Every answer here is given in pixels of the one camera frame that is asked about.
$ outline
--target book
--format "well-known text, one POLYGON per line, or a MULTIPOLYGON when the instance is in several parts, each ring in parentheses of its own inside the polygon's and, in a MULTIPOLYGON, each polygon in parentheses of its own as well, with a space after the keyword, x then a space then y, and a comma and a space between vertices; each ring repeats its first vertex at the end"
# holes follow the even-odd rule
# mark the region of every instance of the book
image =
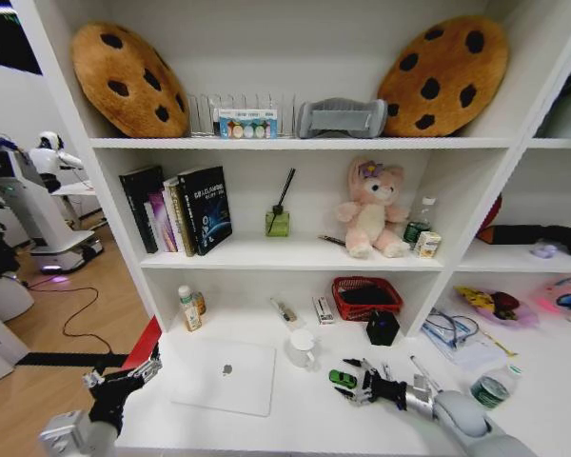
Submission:
POLYGON ((205 255, 232 233, 223 169, 183 171, 178 182, 197 252, 205 255))
POLYGON ((169 204, 166 199, 167 213, 171 210, 174 215, 174 222, 176 230, 174 231, 176 243, 182 244, 182 251, 186 253, 188 257, 192 257, 197 248, 190 235, 190 230, 188 228, 188 222, 186 218, 186 213, 184 211, 184 206, 180 200, 180 191, 178 190, 178 177, 167 179, 163 185, 165 186, 165 192, 170 197, 169 204))
POLYGON ((184 252, 184 244, 182 242, 182 235, 180 235, 180 230, 176 224, 175 212, 173 210, 173 202, 171 201, 171 195, 167 189, 163 189, 161 192, 163 196, 163 201, 165 202, 165 211, 167 212, 167 220, 169 221, 169 226, 171 227, 171 233, 173 233, 173 241, 175 241, 175 248, 177 252, 184 252))
POLYGON ((163 200, 163 191, 153 192, 148 195, 148 200, 152 206, 152 213, 154 214, 154 220, 157 229, 157 235, 163 239, 165 246, 167 248, 166 252, 177 252, 178 249, 175 246, 175 237, 173 236, 173 231, 171 231, 171 223, 167 215, 167 209, 165 208, 165 201, 163 200))
POLYGON ((156 228, 156 219, 154 218, 154 213, 152 212, 152 205, 150 202, 144 203, 144 211, 146 212, 146 217, 150 222, 150 231, 152 232, 152 239, 156 244, 157 251, 165 252, 167 250, 165 242, 159 237, 159 232, 156 228))
POLYGON ((119 175, 119 179, 146 252, 150 254, 156 252, 158 247, 152 236, 152 228, 148 220, 148 214, 144 208, 144 203, 148 201, 149 193, 161 189, 163 184, 163 169, 158 165, 151 165, 121 174, 119 175))

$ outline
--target red object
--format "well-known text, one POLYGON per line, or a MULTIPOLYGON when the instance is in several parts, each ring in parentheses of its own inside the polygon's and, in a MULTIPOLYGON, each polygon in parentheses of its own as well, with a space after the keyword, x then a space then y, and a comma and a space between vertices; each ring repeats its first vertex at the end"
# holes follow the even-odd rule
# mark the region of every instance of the red object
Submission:
POLYGON ((478 229, 478 232, 482 231, 483 229, 486 229, 488 226, 491 225, 491 223, 497 217, 499 210, 502 208, 502 203, 503 203, 502 195, 499 194, 499 197, 497 197, 497 200, 495 200, 495 203, 493 203, 493 206, 488 211, 488 214, 486 214, 484 221, 482 221, 482 225, 478 229))
POLYGON ((377 311, 398 312, 404 303, 402 297, 396 289, 382 278, 365 278, 363 276, 350 276, 348 278, 339 277, 332 283, 332 295, 336 301, 336 307, 341 317, 346 321, 364 321, 367 322, 373 309, 377 311), (389 295, 393 301, 389 305, 355 305, 346 302, 339 291, 354 290, 356 288, 364 288, 367 286, 377 286, 389 295))
POLYGON ((122 369, 133 369, 138 368, 142 365, 156 346, 156 342, 159 341, 161 337, 161 328, 159 323, 156 322, 156 317, 150 319, 148 325, 142 332, 142 336, 137 340, 137 343, 133 347, 133 350, 129 353, 129 357, 123 363, 122 369))

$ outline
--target bottle cap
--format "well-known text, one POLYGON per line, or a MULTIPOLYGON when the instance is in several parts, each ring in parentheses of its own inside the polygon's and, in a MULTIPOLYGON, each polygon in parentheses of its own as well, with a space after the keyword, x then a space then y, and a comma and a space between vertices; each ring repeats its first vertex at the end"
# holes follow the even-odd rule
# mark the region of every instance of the bottle cap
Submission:
POLYGON ((181 297, 188 297, 192 293, 192 289, 189 286, 179 286, 178 295, 181 297))

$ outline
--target small carton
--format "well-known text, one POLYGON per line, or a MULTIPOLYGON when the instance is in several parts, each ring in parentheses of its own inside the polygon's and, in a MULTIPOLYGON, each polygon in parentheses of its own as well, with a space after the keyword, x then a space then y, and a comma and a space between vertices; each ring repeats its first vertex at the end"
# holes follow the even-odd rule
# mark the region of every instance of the small carton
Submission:
POLYGON ((441 240, 442 236, 435 231, 422 231, 414 252, 422 259, 431 259, 436 254, 436 249, 438 249, 441 240))
POLYGON ((315 312, 317 313, 317 319, 320 321, 320 325, 334 324, 334 316, 330 310, 330 305, 327 303, 325 297, 312 297, 313 307, 315 307, 315 312))

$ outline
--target white bottle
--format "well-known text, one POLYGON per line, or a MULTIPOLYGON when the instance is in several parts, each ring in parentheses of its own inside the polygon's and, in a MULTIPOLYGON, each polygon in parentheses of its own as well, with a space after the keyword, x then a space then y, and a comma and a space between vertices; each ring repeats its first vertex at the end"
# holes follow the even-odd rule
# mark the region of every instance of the white bottle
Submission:
POLYGON ((184 320, 189 331, 194 331, 201 326, 201 316, 194 300, 192 299, 192 289, 189 286, 179 286, 180 306, 184 311, 184 320))

